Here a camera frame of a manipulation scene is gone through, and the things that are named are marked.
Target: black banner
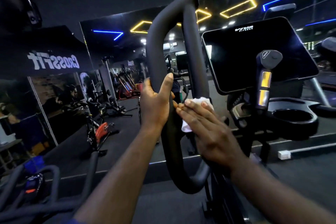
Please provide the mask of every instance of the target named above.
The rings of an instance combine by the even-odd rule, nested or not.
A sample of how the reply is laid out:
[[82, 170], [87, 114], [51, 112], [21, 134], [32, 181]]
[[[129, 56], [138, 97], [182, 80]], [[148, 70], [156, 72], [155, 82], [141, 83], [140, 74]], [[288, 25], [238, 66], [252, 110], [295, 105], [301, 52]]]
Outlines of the black banner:
[[66, 26], [0, 39], [0, 78], [46, 76], [92, 70], [84, 43]]

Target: towel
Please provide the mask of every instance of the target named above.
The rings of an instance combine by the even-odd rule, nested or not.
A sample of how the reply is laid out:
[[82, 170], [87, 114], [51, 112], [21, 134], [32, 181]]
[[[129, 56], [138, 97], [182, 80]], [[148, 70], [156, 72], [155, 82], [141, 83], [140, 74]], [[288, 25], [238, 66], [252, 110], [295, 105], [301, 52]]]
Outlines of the towel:
[[[190, 99], [190, 100], [192, 102], [198, 103], [198, 104], [200, 104], [200, 103], [202, 103], [204, 101], [204, 102], [206, 102], [213, 109], [213, 106], [210, 103], [210, 99], [208, 99], [208, 98], [201, 97], [201, 98], [194, 98], [194, 99]], [[183, 123], [182, 123], [181, 130], [183, 132], [185, 132], [185, 133], [192, 132], [192, 130], [190, 129], [189, 125], [185, 121], [183, 121]]]

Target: digital display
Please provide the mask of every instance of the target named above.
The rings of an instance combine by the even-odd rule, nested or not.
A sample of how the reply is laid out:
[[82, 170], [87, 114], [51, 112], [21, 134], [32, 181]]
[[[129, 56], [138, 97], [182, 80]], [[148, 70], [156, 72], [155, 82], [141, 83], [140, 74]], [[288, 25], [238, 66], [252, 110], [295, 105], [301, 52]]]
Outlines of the digital display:
[[220, 94], [256, 86], [256, 56], [263, 50], [282, 53], [272, 82], [315, 77], [315, 61], [284, 17], [205, 32], [202, 36]]

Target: black ceiling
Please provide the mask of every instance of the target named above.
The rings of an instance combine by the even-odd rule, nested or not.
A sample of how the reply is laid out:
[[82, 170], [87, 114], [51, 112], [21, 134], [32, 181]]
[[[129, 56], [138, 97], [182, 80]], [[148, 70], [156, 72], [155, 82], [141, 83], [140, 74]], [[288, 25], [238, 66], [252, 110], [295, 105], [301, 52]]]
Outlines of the black ceiling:
[[[263, 4], [273, 0], [255, 0], [257, 3], [255, 9], [233, 16], [232, 18], [227, 19], [220, 15], [221, 11], [243, 1], [246, 0], [200, 0], [199, 8], [211, 13], [212, 16], [209, 19], [201, 21], [199, 28], [206, 27], [206, 31], [208, 31], [228, 25], [230, 21], [235, 22], [232, 26], [238, 26], [261, 20], [264, 16], [262, 9]], [[292, 17], [291, 23], [296, 29], [304, 28], [304, 30], [298, 31], [298, 34], [302, 37], [303, 41], [309, 41], [321, 38], [335, 27], [336, 23], [333, 22], [305, 27], [305, 25], [313, 22], [336, 18], [335, 2], [336, 0], [315, 0], [314, 5], [314, 0], [280, 0], [267, 7], [296, 3], [296, 13]], [[131, 33], [130, 29], [142, 20], [153, 21], [163, 8], [164, 6], [161, 6], [81, 22], [89, 50], [95, 51], [96, 49], [106, 48], [113, 52], [119, 52], [120, 50], [134, 49], [143, 46], [141, 39], [144, 39], [146, 34]], [[149, 26], [150, 24], [143, 24], [140, 30], [146, 30]], [[117, 31], [123, 32], [123, 35], [114, 41], [117, 34], [94, 33], [92, 30]], [[170, 33], [175, 34], [174, 41], [176, 39], [183, 39], [181, 27], [175, 26]]]

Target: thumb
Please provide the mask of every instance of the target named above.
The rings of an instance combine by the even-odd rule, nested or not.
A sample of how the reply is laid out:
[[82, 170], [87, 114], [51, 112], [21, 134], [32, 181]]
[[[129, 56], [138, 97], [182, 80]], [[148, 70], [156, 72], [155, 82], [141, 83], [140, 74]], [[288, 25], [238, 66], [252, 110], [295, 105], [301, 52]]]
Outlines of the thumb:
[[173, 81], [174, 81], [173, 74], [172, 73], [167, 74], [165, 79], [163, 80], [163, 83], [161, 85], [160, 92], [159, 92], [159, 96], [162, 99], [164, 100], [169, 99], [170, 94], [171, 94], [170, 91], [173, 86]]

